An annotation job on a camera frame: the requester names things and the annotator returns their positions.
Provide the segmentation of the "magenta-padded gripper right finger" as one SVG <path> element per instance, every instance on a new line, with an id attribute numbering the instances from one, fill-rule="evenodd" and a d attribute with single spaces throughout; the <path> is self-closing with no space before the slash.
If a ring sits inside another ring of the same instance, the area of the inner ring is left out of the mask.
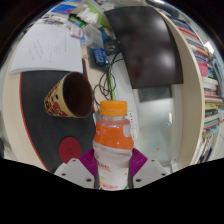
<path id="1" fill-rule="evenodd" d="M 156 159 L 148 159 L 139 150 L 133 149 L 129 163 L 128 187 L 136 189 L 167 176 Z"/>

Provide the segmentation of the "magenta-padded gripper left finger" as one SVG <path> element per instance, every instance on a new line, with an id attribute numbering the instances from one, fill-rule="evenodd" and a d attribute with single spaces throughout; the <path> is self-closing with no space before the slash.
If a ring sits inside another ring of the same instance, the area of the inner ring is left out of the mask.
<path id="1" fill-rule="evenodd" d="M 71 158 L 67 163 L 62 163 L 55 171 L 55 175 L 78 186 L 97 189 L 98 167 L 94 150 L 88 150 L 80 159 Z"/>

